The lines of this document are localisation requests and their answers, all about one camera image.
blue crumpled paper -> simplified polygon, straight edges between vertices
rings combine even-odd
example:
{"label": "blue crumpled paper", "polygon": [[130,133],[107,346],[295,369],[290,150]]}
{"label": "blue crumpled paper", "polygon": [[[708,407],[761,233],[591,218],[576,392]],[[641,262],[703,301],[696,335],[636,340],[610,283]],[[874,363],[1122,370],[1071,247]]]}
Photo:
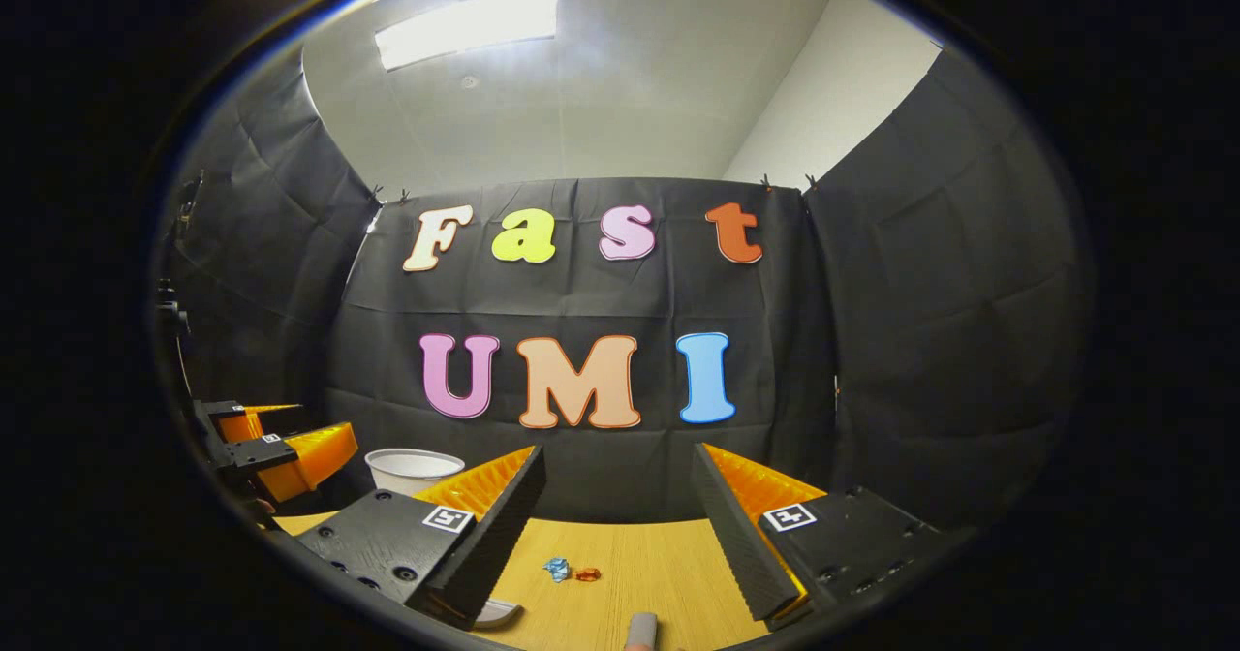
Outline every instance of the blue crumpled paper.
{"label": "blue crumpled paper", "polygon": [[563,557],[556,557],[551,562],[543,564],[543,568],[551,572],[551,578],[556,583],[559,583],[568,578],[568,559]]}

blue letter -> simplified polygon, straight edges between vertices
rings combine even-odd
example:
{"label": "blue letter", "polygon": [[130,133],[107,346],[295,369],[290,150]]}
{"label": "blue letter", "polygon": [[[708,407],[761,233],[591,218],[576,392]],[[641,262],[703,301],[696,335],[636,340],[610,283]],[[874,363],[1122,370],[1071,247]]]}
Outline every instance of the blue letter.
{"label": "blue letter", "polygon": [[681,418],[689,424],[709,424],[730,419],[737,408],[723,392],[723,350],[727,335],[689,334],[678,337],[676,350],[689,370],[689,405]]}

table surface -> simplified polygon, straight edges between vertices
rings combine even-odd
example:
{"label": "table surface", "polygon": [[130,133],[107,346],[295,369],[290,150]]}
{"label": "table surface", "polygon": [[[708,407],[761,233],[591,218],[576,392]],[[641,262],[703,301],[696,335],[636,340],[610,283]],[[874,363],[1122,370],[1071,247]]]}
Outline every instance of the table surface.
{"label": "table surface", "polygon": [[[291,534],[334,513],[275,518]],[[585,583],[554,583],[543,564],[598,568]],[[537,651],[621,651],[636,613],[658,616],[656,651],[706,651],[766,634],[740,598],[709,521],[593,525],[531,520],[492,598],[523,608],[513,621],[475,631]]]}

colorful foam letter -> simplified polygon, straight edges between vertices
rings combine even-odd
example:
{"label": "colorful foam letter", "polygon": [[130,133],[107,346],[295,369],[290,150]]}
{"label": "colorful foam letter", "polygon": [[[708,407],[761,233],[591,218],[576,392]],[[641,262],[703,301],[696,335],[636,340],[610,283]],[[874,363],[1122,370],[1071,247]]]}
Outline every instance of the colorful foam letter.
{"label": "colorful foam letter", "polygon": [[718,332],[677,339],[676,350],[684,356],[689,370],[689,404],[681,409],[686,423],[709,424],[730,419],[737,413],[723,391],[723,350],[727,346],[727,335]]}
{"label": "colorful foam letter", "polygon": [[470,336],[465,348],[470,352],[471,384],[469,397],[456,397],[448,389],[448,353],[456,339],[444,334],[422,337],[422,384],[430,405],[445,417],[472,419],[491,404],[491,356],[500,350],[500,339]]}
{"label": "colorful foam letter", "polygon": [[541,264],[556,253],[551,236],[556,231],[556,218],[548,211],[526,208],[508,213],[501,222],[503,232],[491,243],[491,253],[501,262],[526,259]]}
{"label": "colorful foam letter", "polygon": [[582,372],[564,356],[564,350],[554,339],[525,339],[517,345],[517,353],[526,360],[529,373],[528,404],[521,414],[521,425],[527,428],[554,428],[559,418],[552,413],[549,394],[568,425],[582,422],[582,414],[594,396],[594,428],[631,428],[641,423],[641,414],[632,408],[629,387],[629,358],[637,350],[637,339],[631,336],[604,336],[590,347],[590,355]]}
{"label": "colorful foam letter", "polygon": [[737,264],[753,264],[763,258],[761,246],[749,244],[745,237],[745,228],[758,227],[758,215],[742,213],[739,203],[724,203],[708,211],[706,219],[714,223],[723,258]]}
{"label": "colorful foam letter", "polygon": [[653,219],[646,206],[616,206],[603,213],[599,250],[604,259],[641,259],[655,250],[655,232],[644,227]]}
{"label": "colorful foam letter", "polygon": [[404,265],[407,272],[429,272],[439,263],[435,257],[435,246],[439,250],[448,250],[453,246],[453,237],[456,237],[456,223],[465,227],[474,219],[474,206],[456,206],[443,211],[425,211],[418,215],[422,227],[418,228],[417,239],[413,241],[413,250]]}

ceiling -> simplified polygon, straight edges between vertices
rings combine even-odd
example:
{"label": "ceiling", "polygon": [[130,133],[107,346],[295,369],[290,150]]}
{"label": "ceiling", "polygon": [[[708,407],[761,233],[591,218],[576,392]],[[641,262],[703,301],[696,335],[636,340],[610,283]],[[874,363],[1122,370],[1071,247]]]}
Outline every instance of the ceiling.
{"label": "ceiling", "polygon": [[[306,41],[324,124],[382,197],[604,175],[720,179],[828,0],[559,0],[554,38],[392,72],[382,0]],[[477,78],[472,89],[463,78]]]}

